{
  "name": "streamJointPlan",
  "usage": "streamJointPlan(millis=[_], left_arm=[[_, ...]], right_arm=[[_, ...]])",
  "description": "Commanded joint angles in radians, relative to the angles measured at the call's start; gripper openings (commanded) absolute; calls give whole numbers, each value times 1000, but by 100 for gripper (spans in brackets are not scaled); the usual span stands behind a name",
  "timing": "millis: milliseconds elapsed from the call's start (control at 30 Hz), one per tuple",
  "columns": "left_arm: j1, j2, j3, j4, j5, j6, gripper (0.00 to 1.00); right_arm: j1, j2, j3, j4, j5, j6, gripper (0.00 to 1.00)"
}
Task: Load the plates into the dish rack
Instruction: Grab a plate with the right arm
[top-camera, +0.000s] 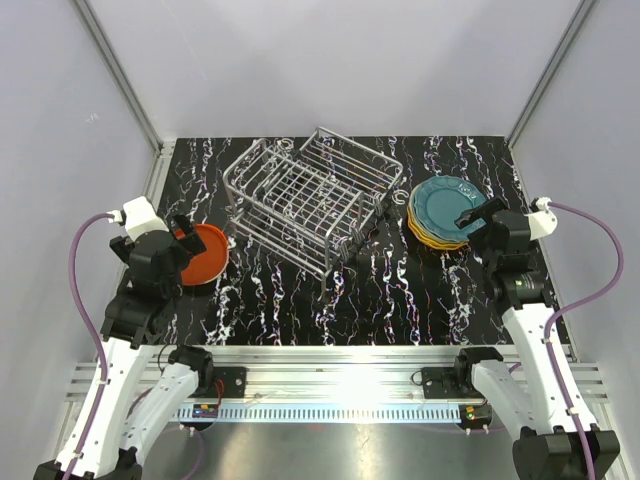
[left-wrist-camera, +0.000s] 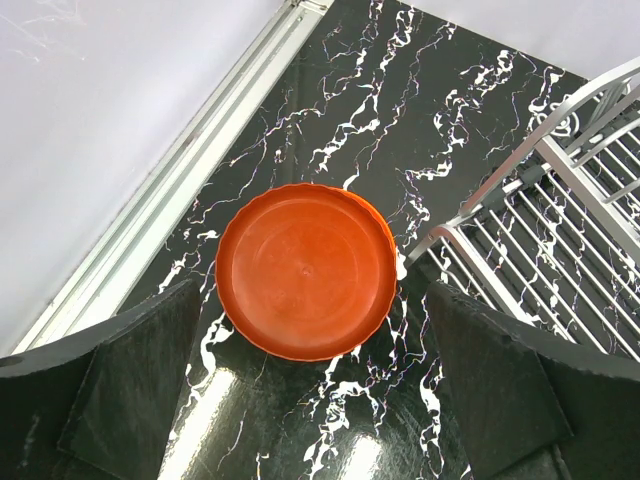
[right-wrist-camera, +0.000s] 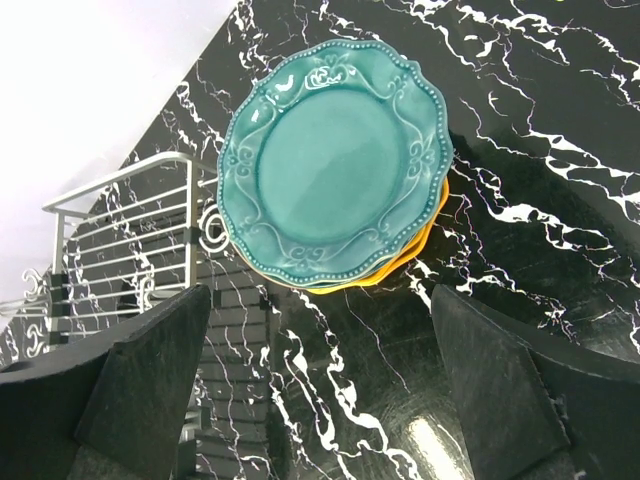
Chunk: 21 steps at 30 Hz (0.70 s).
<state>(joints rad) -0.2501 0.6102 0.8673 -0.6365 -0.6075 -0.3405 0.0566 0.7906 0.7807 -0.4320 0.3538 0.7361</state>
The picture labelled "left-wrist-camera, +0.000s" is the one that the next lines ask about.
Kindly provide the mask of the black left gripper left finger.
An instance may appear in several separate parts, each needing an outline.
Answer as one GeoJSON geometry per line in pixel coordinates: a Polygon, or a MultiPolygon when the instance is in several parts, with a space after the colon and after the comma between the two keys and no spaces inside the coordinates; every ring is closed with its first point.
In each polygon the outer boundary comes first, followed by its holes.
{"type": "Polygon", "coordinates": [[[2,358],[2,478],[157,478],[199,310],[199,288],[186,280],[2,358]]]}

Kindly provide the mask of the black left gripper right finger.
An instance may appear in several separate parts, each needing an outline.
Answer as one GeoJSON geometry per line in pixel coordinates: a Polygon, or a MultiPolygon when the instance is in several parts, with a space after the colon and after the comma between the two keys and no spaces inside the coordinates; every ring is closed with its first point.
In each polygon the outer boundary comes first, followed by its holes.
{"type": "Polygon", "coordinates": [[[639,364],[435,282],[428,313],[477,479],[636,479],[639,364]]]}

